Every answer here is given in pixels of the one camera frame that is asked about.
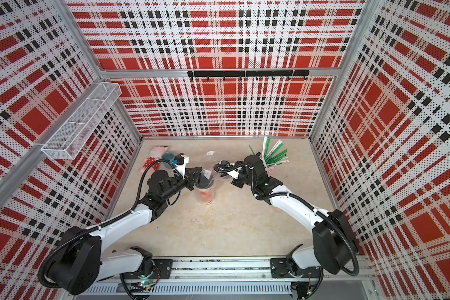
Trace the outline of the red milk tea cup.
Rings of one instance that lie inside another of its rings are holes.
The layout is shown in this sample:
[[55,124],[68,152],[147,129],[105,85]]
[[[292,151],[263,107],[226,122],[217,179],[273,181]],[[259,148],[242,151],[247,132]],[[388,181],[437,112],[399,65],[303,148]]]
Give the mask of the red milk tea cup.
[[215,197],[214,187],[215,179],[212,176],[206,177],[204,174],[201,174],[196,184],[196,189],[202,203],[211,204],[213,202]]

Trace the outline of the clear plastic carrier bag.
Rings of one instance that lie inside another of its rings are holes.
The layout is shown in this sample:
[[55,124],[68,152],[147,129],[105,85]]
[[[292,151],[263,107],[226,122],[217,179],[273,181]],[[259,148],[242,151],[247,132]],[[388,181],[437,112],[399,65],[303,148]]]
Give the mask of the clear plastic carrier bag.
[[221,152],[218,150],[208,151],[201,158],[199,167],[202,167],[202,171],[194,189],[196,199],[201,204],[210,205],[215,199],[216,188],[222,178],[214,166],[220,162]]

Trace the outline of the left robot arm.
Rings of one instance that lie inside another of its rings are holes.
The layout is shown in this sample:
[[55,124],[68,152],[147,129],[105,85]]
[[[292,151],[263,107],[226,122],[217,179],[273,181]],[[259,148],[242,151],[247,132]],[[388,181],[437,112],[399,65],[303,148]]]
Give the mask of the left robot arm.
[[45,288],[64,289],[71,295],[85,292],[95,282],[122,273],[153,272],[152,254],[134,246],[124,252],[104,252],[130,232],[157,220],[171,206],[170,199],[183,189],[193,190],[202,167],[174,167],[141,177],[137,197],[130,209],[97,225],[67,230],[56,248],[42,261],[37,279]]

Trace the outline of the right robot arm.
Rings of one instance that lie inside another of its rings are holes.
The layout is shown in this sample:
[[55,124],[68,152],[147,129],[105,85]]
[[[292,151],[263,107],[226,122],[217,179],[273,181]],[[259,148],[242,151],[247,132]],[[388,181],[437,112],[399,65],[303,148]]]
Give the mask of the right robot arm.
[[335,209],[321,209],[293,193],[282,181],[266,171],[260,154],[233,164],[222,162],[214,167],[232,177],[239,188],[248,185],[258,201],[285,212],[312,235],[312,246],[299,245],[286,256],[286,266],[292,276],[302,276],[310,268],[321,268],[332,275],[344,272],[358,276],[359,243],[345,214]]

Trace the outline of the pink straw holder cup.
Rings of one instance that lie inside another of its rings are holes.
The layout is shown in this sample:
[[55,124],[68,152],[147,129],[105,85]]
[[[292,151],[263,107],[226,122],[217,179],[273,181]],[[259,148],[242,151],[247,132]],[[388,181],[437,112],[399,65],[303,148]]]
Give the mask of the pink straw holder cup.
[[266,171],[267,171],[268,175],[271,175],[272,172],[273,172],[276,168],[277,168],[276,165],[267,167],[267,168],[266,168]]

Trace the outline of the green white wrapped straws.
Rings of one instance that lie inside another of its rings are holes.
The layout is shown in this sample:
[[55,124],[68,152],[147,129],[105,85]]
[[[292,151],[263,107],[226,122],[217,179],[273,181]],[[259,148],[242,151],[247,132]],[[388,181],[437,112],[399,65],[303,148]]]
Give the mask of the green white wrapped straws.
[[265,168],[273,168],[290,161],[288,150],[284,147],[283,141],[280,139],[273,144],[272,139],[265,136],[260,153],[259,151],[255,151],[251,146],[249,146],[249,150],[252,155],[259,155],[259,159]]

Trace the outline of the teal ceramic cup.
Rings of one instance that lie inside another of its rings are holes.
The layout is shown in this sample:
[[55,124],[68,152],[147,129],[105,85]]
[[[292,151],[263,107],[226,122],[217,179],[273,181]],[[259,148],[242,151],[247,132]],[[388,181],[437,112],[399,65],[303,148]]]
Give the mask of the teal ceramic cup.
[[166,162],[164,163],[164,166],[165,166],[166,168],[168,168],[168,169],[173,169],[173,168],[174,168],[174,166],[173,166],[173,161],[175,160],[175,155],[174,155],[172,152],[165,152],[165,153],[162,155],[162,159],[163,159],[164,161],[166,161]]

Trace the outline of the pink plush pig toy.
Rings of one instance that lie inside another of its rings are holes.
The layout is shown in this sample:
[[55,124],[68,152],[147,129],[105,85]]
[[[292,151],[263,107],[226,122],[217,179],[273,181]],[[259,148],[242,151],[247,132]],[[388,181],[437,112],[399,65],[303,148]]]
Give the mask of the pink plush pig toy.
[[139,170],[139,172],[144,173],[148,166],[150,166],[155,161],[160,160],[167,151],[168,151],[167,146],[153,147],[149,152],[149,156],[144,159],[144,164],[142,168]]

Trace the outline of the black wall hook rail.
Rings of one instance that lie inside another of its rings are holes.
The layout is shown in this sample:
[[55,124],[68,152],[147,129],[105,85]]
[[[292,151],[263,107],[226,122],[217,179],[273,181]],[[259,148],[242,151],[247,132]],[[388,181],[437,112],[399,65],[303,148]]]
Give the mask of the black wall hook rail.
[[210,78],[260,78],[260,77],[308,77],[310,75],[310,70],[270,70],[270,69],[260,69],[260,70],[241,70],[241,71],[188,71],[187,75],[189,78],[205,78],[209,80]]

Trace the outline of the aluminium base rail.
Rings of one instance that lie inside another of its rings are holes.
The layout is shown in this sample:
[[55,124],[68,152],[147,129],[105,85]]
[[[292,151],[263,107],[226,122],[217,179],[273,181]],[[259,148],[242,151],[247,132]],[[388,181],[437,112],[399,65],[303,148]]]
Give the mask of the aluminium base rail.
[[309,267],[293,276],[285,257],[160,257],[162,271],[158,284],[150,284],[139,274],[124,278],[135,296],[153,299],[197,299],[227,296],[279,297],[285,300],[378,300],[375,275],[368,259],[359,257],[356,277],[344,272],[333,275],[320,267]]

